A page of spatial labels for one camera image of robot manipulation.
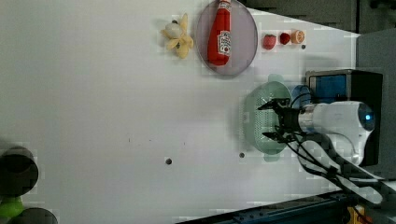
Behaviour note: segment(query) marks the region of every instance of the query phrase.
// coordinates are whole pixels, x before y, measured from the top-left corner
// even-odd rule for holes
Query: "gray plate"
[[[256,23],[246,7],[232,1],[231,11],[231,58],[224,66],[215,66],[207,60],[207,41],[219,1],[209,4],[201,14],[195,32],[195,43],[204,63],[221,75],[239,75],[247,69],[257,51],[258,35]]]

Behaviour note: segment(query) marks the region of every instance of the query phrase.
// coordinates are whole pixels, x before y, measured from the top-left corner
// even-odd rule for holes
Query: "orange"
[[[291,43],[301,44],[305,39],[305,34],[303,31],[295,31],[291,34]]]

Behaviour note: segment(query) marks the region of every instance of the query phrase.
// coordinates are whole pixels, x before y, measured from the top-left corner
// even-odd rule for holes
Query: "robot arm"
[[[372,204],[386,203],[392,197],[392,204],[396,202],[396,191],[386,187],[383,178],[359,167],[366,141],[375,126],[374,112],[370,107],[349,101],[294,109],[288,107],[284,99],[274,99],[258,109],[273,109],[278,114],[276,133],[263,133],[265,136],[285,143],[297,141],[293,137],[297,133],[304,137],[299,147],[306,152],[305,158],[302,159],[298,149],[293,151],[299,154],[300,162],[308,173],[321,175],[344,191],[360,195]]]
[[[342,149],[339,154],[355,165],[363,161],[366,141],[375,127],[373,110],[352,101],[308,105],[298,121],[306,133],[327,134]]]

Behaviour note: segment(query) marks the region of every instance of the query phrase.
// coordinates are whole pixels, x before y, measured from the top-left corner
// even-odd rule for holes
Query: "white table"
[[[251,9],[259,38],[305,30],[306,49],[259,46],[243,74],[220,78],[160,34],[187,12],[193,36],[209,2],[1,1],[1,148],[28,147],[40,168],[26,205],[62,224],[175,223],[335,190],[289,150],[268,163],[244,146],[238,111],[270,74],[292,85],[353,68],[357,35]]]

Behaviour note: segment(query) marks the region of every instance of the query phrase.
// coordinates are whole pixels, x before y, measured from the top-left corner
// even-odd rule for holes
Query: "ketchup bottle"
[[[231,56],[231,0],[220,0],[207,43],[207,59],[222,66]]]

